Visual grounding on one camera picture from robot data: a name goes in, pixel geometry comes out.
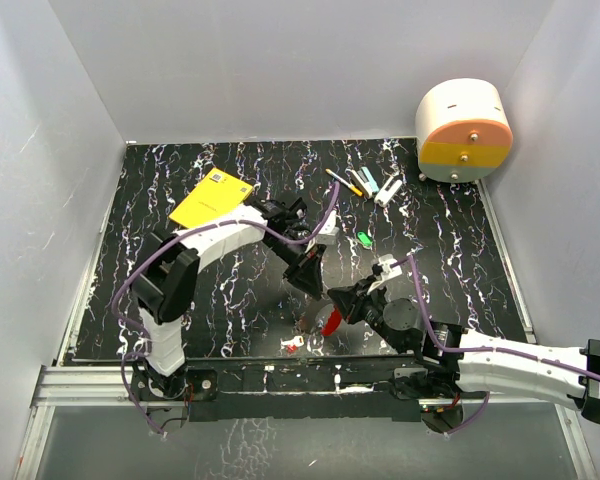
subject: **gray floor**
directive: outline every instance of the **gray floor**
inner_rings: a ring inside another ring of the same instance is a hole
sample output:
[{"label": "gray floor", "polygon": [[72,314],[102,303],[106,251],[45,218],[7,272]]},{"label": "gray floor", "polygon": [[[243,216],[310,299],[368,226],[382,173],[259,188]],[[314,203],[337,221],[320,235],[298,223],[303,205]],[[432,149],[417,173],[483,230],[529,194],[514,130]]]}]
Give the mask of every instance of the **gray floor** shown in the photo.
[{"label": "gray floor", "polygon": [[428,435],[421,423],[243,419],[186,424],[163,442],[149,435],[132,408],[56,408],[38,480],[127,478],[506,480],[576,474],[555,408],[543,403],[490,405],[449,441]]}]

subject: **gray wall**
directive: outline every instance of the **gray wall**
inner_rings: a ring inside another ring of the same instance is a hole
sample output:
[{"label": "gray wall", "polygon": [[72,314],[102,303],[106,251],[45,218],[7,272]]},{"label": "gray wall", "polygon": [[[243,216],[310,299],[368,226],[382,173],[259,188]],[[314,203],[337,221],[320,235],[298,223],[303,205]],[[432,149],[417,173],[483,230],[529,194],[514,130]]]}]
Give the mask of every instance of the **gray wall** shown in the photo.
[{"label": "gray wall", "polygon": [[[556,2],[504,91],[515,151],[489,179],[539,340],[600,339],[600,1]],[[600,473],[600,427],[582,421]]]},{"label": "gray wall", "polygon": [[15,471],[123,148],[48,2],[0,1],[0,479]]},{"label": "gray wall", "polygon": [[504,88],[551,0],[50,0],[125,140],[413,135],[435,84]]}]

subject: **yellow book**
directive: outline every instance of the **yellow book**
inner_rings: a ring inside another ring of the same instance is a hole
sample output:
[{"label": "yellow book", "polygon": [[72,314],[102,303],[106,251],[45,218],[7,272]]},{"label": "yellow book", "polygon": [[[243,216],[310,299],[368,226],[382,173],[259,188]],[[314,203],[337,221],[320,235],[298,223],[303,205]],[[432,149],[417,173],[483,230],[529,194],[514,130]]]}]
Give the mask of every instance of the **yellow book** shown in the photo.
[{"label": "yellow book", "polygon": [[185,228],[193,228],[226,215],[245,198],[253,187],[217,168],[211,170],[169,218]]}]

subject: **red object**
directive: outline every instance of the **red object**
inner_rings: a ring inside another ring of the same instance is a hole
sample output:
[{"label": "red object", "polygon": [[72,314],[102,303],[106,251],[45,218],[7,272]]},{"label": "red object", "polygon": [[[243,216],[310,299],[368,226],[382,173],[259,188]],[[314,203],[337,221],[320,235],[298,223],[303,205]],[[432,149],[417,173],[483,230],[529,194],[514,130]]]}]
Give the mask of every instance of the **red object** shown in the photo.
[{"label": "red object", "polygon": [[325,337],[328,337],[329,335],[331,335],[340,326],[341,321],[342,321],[342,315],[340,315],[340,312],[338,311],[338,309],[335,308],[333,310],[333,312],[331,312],[331,315],[329,316],[329,320],[327,320],[327,324],[322,329],[322,334]]}]

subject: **black marble table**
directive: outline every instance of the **black marble table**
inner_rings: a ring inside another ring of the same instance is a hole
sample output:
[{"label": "black marble table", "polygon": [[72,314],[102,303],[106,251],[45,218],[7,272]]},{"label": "black marble table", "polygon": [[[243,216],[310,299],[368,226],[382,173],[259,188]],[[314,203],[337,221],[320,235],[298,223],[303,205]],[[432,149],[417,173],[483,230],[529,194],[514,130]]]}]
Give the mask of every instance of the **black marble table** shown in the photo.
[{"label": "black marble table", "polygon": [[[111,361],[139,347],[137,333],[111,314],[110,300],[132,271],[144,236],[156,226],[176,229],[168,214],[214,166],[252,184],[259,195],[302,196],[312,225],[327,203],[331,178],[326,168],[345,175],[347,168],[367,166],[379,184],[399,174],[404,186],[385,209],[341,190],[341,233],[324,256],[325,286],[354,284],[370,274],[377,256],[416,252],[434,319],[525,341],[477,187],[419,181],[414,140],[150,145],[127,149],[91,298],[69,361]],[[372,250],[357,242],[359,231],[373,238]],[[183,322],[187,357],[289,355],[280,342],[297,334],[310,300],[285,283],[285,268],[257,244],[201,272],[193,308]],[[390,299],[413,294],[407,274],[389,284]],[[138,318],[128,296],[122,306]],[[293,355],[392,352],[362,322],[306,340]]]}]

